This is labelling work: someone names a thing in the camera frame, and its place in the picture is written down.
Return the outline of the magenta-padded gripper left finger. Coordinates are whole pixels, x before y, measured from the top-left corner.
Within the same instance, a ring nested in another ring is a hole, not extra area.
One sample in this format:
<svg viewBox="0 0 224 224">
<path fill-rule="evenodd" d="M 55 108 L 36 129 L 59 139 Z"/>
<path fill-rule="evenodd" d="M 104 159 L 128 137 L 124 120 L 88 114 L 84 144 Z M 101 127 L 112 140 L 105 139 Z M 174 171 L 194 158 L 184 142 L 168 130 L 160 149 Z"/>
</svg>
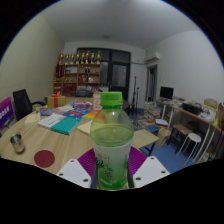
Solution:
<svg viewBox="0 0 224 224">
<path fill-rule="evenodd" d="M 97 167 L 94 150 L 90 149 L 78 159 L 69 159 L 57 176 L 83 188 L 97 188 Z"/>
</svg>

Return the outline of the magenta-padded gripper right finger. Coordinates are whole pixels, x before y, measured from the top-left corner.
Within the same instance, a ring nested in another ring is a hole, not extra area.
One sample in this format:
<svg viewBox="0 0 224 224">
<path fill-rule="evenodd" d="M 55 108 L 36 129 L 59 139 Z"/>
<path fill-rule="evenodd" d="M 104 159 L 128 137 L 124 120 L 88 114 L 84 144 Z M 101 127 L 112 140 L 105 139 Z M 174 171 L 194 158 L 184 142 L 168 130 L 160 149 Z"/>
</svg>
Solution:
<svg viewBox="0 0 224 224">
<path fill-rule="evenodd" d="M 128 174 L 130 188 L 141 188 L 167 175 L 168 170 L 155 156 L 147 157 L 136 148 L 131 148 Z"/>
</svg>

